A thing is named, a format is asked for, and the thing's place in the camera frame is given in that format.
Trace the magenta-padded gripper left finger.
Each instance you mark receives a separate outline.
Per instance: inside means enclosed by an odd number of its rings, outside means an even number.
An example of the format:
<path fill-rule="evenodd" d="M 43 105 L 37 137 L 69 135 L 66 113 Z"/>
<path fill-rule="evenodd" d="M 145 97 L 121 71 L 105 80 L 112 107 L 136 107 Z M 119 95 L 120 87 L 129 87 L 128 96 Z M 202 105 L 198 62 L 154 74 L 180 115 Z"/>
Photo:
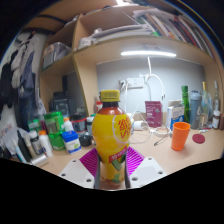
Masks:
<path fill-rule="evenodd" d="M 100 187 L 100 157 L 92 149 L 80 159 L 72 159 L 59 174 L 61 178 L 84 188 Z"/>

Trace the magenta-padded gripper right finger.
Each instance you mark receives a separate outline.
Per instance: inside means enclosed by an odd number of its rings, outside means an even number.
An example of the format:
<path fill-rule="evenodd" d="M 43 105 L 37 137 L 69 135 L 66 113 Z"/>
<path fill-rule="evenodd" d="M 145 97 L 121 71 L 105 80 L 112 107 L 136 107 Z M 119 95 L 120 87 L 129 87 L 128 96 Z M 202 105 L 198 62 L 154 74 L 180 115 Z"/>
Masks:
<path fill-rule="evenodd" d="M 140 152 L 129 147 L 125 159 L 125 186 L 140 188 L 166 176 L 153 157 L 144 157 Z"/>

